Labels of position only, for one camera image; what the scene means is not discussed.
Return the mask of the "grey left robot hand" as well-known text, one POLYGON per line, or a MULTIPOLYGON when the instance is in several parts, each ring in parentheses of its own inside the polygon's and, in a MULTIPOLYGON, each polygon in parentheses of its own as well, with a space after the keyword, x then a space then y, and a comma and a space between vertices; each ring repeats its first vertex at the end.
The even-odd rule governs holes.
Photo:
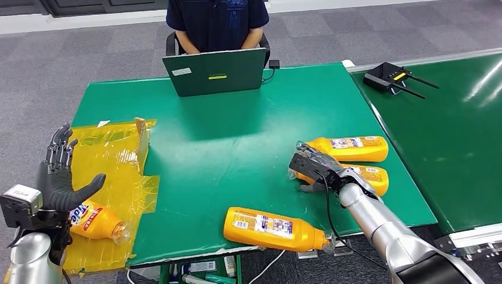
POLYGON ((77 139, 70 141, 73 131, 67 122, 56 130, 47 146, 36 177, 36 189, 43 197, 43 209, 71 211, 95 195, 106 181, 106 174, 97 174, 89 184, 74 190, 72 159, 77 139))

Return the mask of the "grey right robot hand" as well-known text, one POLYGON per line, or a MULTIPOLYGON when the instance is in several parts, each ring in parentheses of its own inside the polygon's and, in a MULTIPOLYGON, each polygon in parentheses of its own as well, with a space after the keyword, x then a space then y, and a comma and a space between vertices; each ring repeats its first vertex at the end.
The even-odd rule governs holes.
POLYGON ((300 158, 300 171, 295 175, 308 183, 308 185, 301 185, 300 189, 304 193, 322 192, 326 189, 338 193, 336 186, 340 184, 340 181, 332 173, 340 173, 344 167, 334 157, 302 141, 297 143, 296 149, 302 158, 300 158))

